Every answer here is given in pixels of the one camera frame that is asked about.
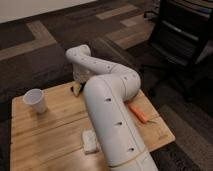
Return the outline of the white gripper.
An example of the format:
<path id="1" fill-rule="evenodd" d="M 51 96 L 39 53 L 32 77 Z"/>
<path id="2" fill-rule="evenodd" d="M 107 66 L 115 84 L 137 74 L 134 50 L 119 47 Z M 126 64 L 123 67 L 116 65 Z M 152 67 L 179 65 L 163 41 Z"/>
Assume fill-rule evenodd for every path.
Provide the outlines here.
<path id="1" fill-rule="evenodd" d="M 73 65 L 73 78 L 76 82 L 78 82 L 73 85 L 73 93 L 76 97 L 78 97 L 83 91 L 85 86 L 84 83 L 87 82 L 93 75 L 94 73 L 91 70 L 78 64 Z"/>

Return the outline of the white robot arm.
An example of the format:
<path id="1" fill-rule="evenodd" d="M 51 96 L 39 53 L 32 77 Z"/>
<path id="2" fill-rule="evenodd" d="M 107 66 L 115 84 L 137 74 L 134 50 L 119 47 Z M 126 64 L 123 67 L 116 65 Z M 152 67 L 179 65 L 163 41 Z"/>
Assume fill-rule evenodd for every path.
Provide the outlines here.
<path id="1" fill-rule="evenodd" d="M 88 45 L 69 48 L 67 59 L 94 75 L 84 87 L 84 100 L 110 171 L 158 171 L 125 102 L 141 86 L 138 73 L 117 62 L 93 57 Z"/>

